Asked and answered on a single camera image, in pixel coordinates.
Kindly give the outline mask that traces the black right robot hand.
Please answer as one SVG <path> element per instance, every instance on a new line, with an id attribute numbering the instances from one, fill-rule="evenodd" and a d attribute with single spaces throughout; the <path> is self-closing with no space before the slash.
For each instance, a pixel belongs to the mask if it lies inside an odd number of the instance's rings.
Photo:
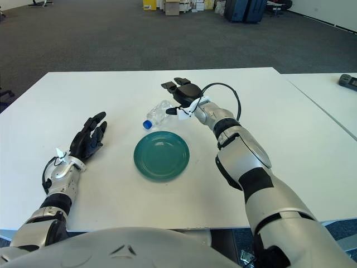
<path id="1" fill-rule="evenodd" d="M 202 90 L 195 84 L 192 84 L 186 78 L 174 78 L 174 82 L 166 82 L 161 87 L 166 89 L 180 105 L 174 108 L 166 109 L 166 114 L 177 115 L 178 109 L 188 108 L 193 101 L 202 96 Z"/>

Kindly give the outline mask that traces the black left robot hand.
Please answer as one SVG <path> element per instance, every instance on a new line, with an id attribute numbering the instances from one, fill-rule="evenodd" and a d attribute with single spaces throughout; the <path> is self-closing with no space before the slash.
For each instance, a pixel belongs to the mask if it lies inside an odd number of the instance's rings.
<path id="1" fill-rule="evenodd" d="M 102 120 L 106 115 L 105 112 L 100 112 L 87 119 L 70 145 L 70 156 L 85 162 L 102 147 L 102 139 L 107 129 L 107 122 Z"/>

